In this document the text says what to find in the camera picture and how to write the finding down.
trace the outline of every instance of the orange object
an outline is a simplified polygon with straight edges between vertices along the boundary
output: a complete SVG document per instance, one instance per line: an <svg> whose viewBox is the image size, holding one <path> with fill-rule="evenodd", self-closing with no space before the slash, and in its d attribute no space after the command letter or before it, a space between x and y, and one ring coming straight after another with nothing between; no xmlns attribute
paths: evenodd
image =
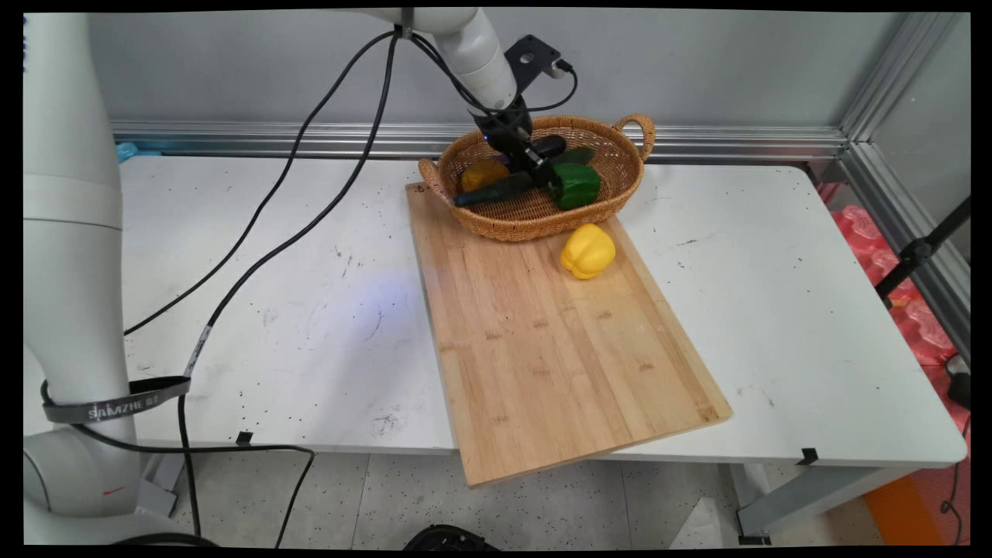
<svg viewBox="0 0 992 558"><path fill-rule="evenodd" d="M889 546L943 544L930 512L917 493L912 477L876 488L864 495L878 526L878 532Z"/></svg>

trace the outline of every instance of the floor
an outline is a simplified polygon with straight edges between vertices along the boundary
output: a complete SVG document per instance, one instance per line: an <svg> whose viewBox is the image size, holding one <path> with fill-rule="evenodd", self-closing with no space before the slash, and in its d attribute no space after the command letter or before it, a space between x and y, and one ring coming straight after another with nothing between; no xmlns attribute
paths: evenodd
<svg viewBox="0 0 992 558"><path fill-rule="evenodd" d="M271 547L306 456L194 457L203 536ZM769 467L772 487L798 468ZM191 524L185 475L173 518ZM478 534L501 550L664 549L701 497L732 517L726 466L585 461L469 489L458 456L320 454L300 490L285 548L399 550L431 524ZM788 529L775 546L882 544L861 498Z"/></svg>

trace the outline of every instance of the black cord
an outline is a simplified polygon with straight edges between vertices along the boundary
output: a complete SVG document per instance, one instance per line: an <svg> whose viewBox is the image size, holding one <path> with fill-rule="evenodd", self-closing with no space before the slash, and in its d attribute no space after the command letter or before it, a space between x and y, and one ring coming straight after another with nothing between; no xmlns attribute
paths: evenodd
<svg viewBox="0 0 992 558"><path fill-rule="evenodd" d="M49 396L49 383L47 380L42 382L42 401L46 404L54 403L52 398ZM180 421L180 428L184 429L186 417ZM138 452L142 454L184 454L185 456L190 456L191 454L225 454L233 452L270 452L270 451L293 451L308 454L310 456L307 459L307 465L304 467L303 472L300 474L300 479L297 481L296 487L293 489L293 495L290 496L290 506L286 509L286 515L283 517L283 526L279 529L279 539L276 540L276 548L283 542L283 534L286 532L286 526L290 523L290 513L293 511L293 505L297 501L297 494L300 492L300 487L304 483L304 479L307 477L307 472L310 470L310 466L313 465L313 459L316 458L316 452L309 448L304 448L302 446L293 446L290 444L270 444L264 446L212 446L203 448L166 448L166 447L156 447L156 446L139 446L137 444L130 444L128 442L121 442L109 436L105 436L96 432L95 430L90 430L89 428L81 424L70 424L72 428L80 432L81 434L101 442L108 446L112 446L119 450L127 450L129 452ZM198 515L198 510L195 510L195 504L193 499L189 499L190 505L193 506L194 515Z"/></svg>
<svg viewBox="0 0 992 558"><path fill-rule="evenodd" d="M430 42L428 42L427 39L421 37L416 33L412 35L411 41L413 42L414 45L417 45L417 47L420 50L424 51L424 54L426 54L428 58L431 59L431 61L435 65L437 65L437 67L440 68L440 70L443 71L445 75L447 75L447 78L451 81L451 84L454 85L454 90L457 91L459 95L461 95L461 98L465 102L473 106L478 105L479 110L485 113L485 115L488 116L493 122L495 122L496 125L503 128L511 135L515 135L517 133L514 130L510 129L509 126L504 124L502 120L496 118L496 115L493 114L491 110L481 106L481 103L477 98L475 98L475 95L473 95L471 91L469 91L467 88L465 88L464 85L461 84L461 81L459 81L458 78L454 76L454 73L451 73L451 70L447 67L447 63L444 61L443 58L440 57L440 53L437 51L437 49L434 48L434 45L432 45Z"/></svg>
<svg viewBox="0 0 992 558"><path fill-rule="evenodd" d="M209 337L210 330L213 329L213 326L217 323L217 320L220 318L220 314L224 311L224 308L226 308L227 305L231 302L231 299L234 298L234 295L238 292L238 290L248 281L249 278L251 278L251 276L256 271L259 270L259 268L265 265L266 262L277 256L280 252L282 252L286 248L292 246L297 240L303 238L308 232L313 230L313 228L316 227L323 220L323 218L327 216L328 213L330 213L335 207L337 207L337 204L340 203L341 199L344 198L344 195L347 194L348 191L351 189L351 186L354 184L355 179L358 178L358 174L361 172L362 167L365 166L365 162L368 160L369 153L372 151L372 145L375 142L375 136L379 131L379 124L382 122L383 112L386 109L386 99L389 97L389 84L393 74L393 57L394 54L396 53L396 43L400 38L400 34L397 32L394 32L391 35L393 36L393 39L389 43L389 55L386 58L386 75L383 79L382 93L379 98L379 107L376 110L375 119L372 122L372 130L369 132L369 139L365 143L365 149L362 152L361 157L359 157L358 162L355 164L355 168L351 172L351 176L348 177L347 182L344 184L344 187L341 188L341 191L337 194L337 196L334 197L333 200L331 200L330 204L326 208L324 208L324 210L322 210L320 214L317 215L317 217L315 217L310 223L308 223L307 226L300 229L299 232L297 232L292 237L290 237L290 239L286 240L285 242L283 242L282 244L271 250L269 253L262 256L254 264L252 264L252 266L249 267L248 270L241 275L241 277L234 284L234 286L230 288L230 290L227 292L227 295L224 296L224 298L220 301L220 304L217 305L217 308L214 309L213 314L210 316L210 319L207 320L206 327L203 329L203 334L200 335L200 338L197 341L195 348L193 349L192 356L189 358L189 364L186 365L187 376L192 375L193 369L196 366L196 361L199 358L199 354L203 350L203 347L206 344L206 340ZM192 449L189 447L189 439L188 436L186 435L186 397L184 395L180 396L179 398L178 412L179 412L179 422L180 422L180 438L183 443L182 451L191 452ZM187 466L189 467L189 469L187 469L187 474L186 474L186 477L188 478L189 481L189 494L190 494L189 500L190 503L193 504L195 502L194 494L196 491L196 487L195 487L195 478L192 472L191 457L189 453L186 453L186 463ZM293 491L293 498L290 501L290 509L292 509L293 500L296 499L297 492L300 490L300 486L303 484L304 477L306 476L307 470L309 468L310 468L310 464L308 464L307 467L304 469L304 473L300 476L300 480L297 482L297 487ZM193 514L193 517L194 519L198 519L198 512L195 512ZM287 511L286 521L284 521L283 529L280 531L279 534L279 542L281 542L283 539L283 532L286 529L286 524L288 521L289 521L289 511Z"/></svg>
<svg viewBox="0 0 992 558"><path fill-rule="evenodd" d="M189 435L186 433L186 395L180 395L179 400L180 441L184 448L189 447ZM186 484L189 485L189 510L192 513L192 532L201 535L199 527L199 500L196 499L196 475L192 469L192 454L183 454L183 465L186 467Z"/></svg>
<svg viewBox="0 0 992 558"><path fill-rule="evenodd" d="M429 58L431 58L431 60L436 65L438 65L441 68L441 70L444 71L445 74L447 74L448 78L450 78L451 79L451 82L454 84L455 90L457 90L458 91L458 94L461 95L461 98L464 99L465 102L467 102L472 107L474 107L474 108L476 108L476 109L481 110L482 112L484 112L490 118L494 118L494 114L502 114L502 113L507 113L507 112L520 113L520 112L541 112L541 111L544 111L544 110L552 110L552 109L555 109L555 108L558 108L558 107L562 106L563 104L565 104L569 100L571 100L572 96L575 95L575 92L578 90L578 74L575 72L575 69L569 63L567 63L565 61L558 61L558 67L561 68L562 70L570 73L571 74L571 77L572 77L571 91L568 93L568 95L565 96L564 99L562 99L562 100L560 100L560 101L558 101L558 102L556 102L554 104L549 104L549 105L545 105L545 106L535 106L535 107L529 107L529 108L490 108L490 107L486 107L486 106L483 106L482 103L479 102L479 100L477 98L475 98L474 95L472 95L471 91L469 91L467 88L465 88L465 86L461 83L461 81L459 81L458 78L455 77L454 74L451 73L450 69L447 67L447 64L444 62L444 59L441 57L440 53L437 51L437 49L434 47L434 45L431 44L431 42L429 42L423 36L418 35L416 33L413 34L413 41L414 41L414 43L418 47L421 48L422 51L424 51L425 53L428 54Z"/></svg>
<svg viewBox="0 0 992 558"><path fill-rule="evenodd" d="M961 438L968 437L968 428L970 426L971 426L971 415L968 415L968 418L964 421L964 428L961 430ZM958 477L958 470L960 469L960 467L961 467L960 462L954 464L954 482L950 486L950 498L940 503L941 514L945 514L950 511L951 513L954 514L954 517L957 518L957 536L954 537L954 546L957 546L958 544L961 543L961 527L963 526L964 523L961 520L961 514L957 512L957 509L954 509L954 497L957 496L957 477Z"/></svg>
<svg viewBox="0 0 992 558"><path fill-rule="evenodd" d="M199 535L189 533L152 533L119 540L113 545L143 545L143 544L185 544L188 546L217 546Z"/></svg>
<svg viewBox="0 0 992 558"><path fill-rule="evenodd" d="M188 289L186 289L186 291L184 293L182 293L181 295L177 296L175 299L172 300L172 302L170 302L166 306L163 306L155 314L152 314L151 316L149 316L148 318L145 318L144 320L142 320L138 324L136 324L136 325L132 326L131 328L125 330L124 331L124 335L125 336L129 336L129 335L137 332L138 330L140 330L143 327L147 326L149 323L151 323L153 320L155 320L159 316L162 316L163 314L165 314L171 307L175 306L182 299L184 299L187 296L189 296L190 294L192 294L192 292L195 291L196 289L198 289L203 283L206 283L207 280L210 279L210 277L213 277L213 274L214 273L216 273L221 267L224 266L225 263L227 263L227 260L231 259L231 256L234 255L234 252L236 252L238 250L238 248L241 246L241 243L244 242L245 238L248 236L248 232L250 232L251 229L252 229L252 227L255 226L255 221L258 220L258 216L262 213L262 209L269 202L269 200L272 198L272 196L276 193L276 190L279 189L279 186L281 186L283 184L283 181L286 179L286 176L290 173L290 167L293 166L293 161L296 160L297 150L300 149L300 142L303 141L304 133L307 132L307 128L310 127L310 123L317 116L317 114L323 109L323 106L326 105L327 102L330 100L330 98L334 95L334 92L337 91L337 88L344 81L344 78L348 75L348 72L351 71L351 68L355 65L355 63L358 62L358 59L360 59L362 57L362 55L364 55L365 52L368 51L369 49L371 49L374 45L376 45L377 43L379 43L383 39L386 39L386 38L392 37L392 36L393 36L393 32L383 33L382 35L376 37L372 41L369 41L369 43L367 45L365 45L364 47L362 47L362 49L360 51L358 51L357 53L355 53L355 56L352 57L352 59L348 63L348 65L345 66L344 67L344 70L341 71L341 75L339 75L337 77L337 81L334 82L334 85L330 88L330 90L323 97L323 99L320 100L320 103L318 103L317 106L313 108L313 110L310 112L310 115L307 117L306 120L304 120L304 125L300 128L300 131L297 132L297 139L296 139L296 141L293 142L293 149L290 150L290 158L286 160L286 167L283 168L283 173L279 176L279 180L276 181L275 186L272 187L272 190L269 191L269 194L266 195L266 197L258 205L258 208L255 209L255 214L253 214L252 217L251 217L251 220L248 221L248 226L245 227L244 232L241 233L241 236L238 238L237 242L235 242L234 243L234 246L232 246L231 249L230 249L230 251L227 252L227 255L225 255L223 257L223 259L221 259L217 263L217 265L213 266L213 269L211 269L206 275L204 275L202 279L200 279L199 281L197 281L196 284L194 284L192 287L189 287Z"/></svg>

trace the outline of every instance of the wooden cutting board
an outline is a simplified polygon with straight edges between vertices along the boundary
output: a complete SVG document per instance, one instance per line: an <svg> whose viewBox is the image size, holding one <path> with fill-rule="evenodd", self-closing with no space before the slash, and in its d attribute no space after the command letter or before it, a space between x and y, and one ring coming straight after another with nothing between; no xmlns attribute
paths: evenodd
<svg viewBox="0 0 992 558"><path fill-rule="evenodd" d="M623 226L579 281L558 259L568 234L500 242L465 230L408 185L448 412L470 486L701 426L730 407Z"/></svg>

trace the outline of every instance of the white table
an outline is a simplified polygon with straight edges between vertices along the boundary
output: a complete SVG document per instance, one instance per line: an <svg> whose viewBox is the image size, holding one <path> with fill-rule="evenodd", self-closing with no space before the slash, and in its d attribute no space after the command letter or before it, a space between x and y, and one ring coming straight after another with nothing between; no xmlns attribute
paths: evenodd
<svg viewBox="0 0 992 558"><path fill-rule="evenodd" d="M284 163L137 157L121 166L125 326L222 257ZM126 340L132 379L182 374L230 285L313 218L353 165L297 161L236 257ZM241 289L193 375L194 445L250 431L253 443L319 451L455 450L404 192L419 179L414 161L369 162L324 222ZM619 216L734 414L609 458L795 464L814 448L809 473L765 497L759 483L745 498L754 500L741 510L749 532L964 458L954 423L800 170L648 166ZM38 383L26 372L26 434L49 427ZM178 443L174 402L137 424L144 442Z"/></svg>

